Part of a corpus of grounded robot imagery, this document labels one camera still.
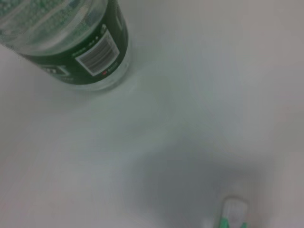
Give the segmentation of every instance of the white table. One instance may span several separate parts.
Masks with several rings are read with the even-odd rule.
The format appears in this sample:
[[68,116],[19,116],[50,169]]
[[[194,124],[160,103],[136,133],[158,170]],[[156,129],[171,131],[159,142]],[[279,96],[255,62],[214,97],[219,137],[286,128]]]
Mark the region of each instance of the white table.
[[120,2],[133,62],[110,92],[0,49],[0,227],[210,228],[226,194],[264,222],[264,167],[304,135],[302,1]]

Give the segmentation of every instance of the barcode sticker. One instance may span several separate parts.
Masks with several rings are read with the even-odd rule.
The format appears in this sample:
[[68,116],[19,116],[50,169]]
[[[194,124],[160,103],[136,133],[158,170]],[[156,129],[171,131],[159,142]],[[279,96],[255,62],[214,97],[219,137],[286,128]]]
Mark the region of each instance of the barcode sticker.
[[92,75],[105,71],[119,56],[120,52],[109,30],[90,50],[78,56],[76,60]]

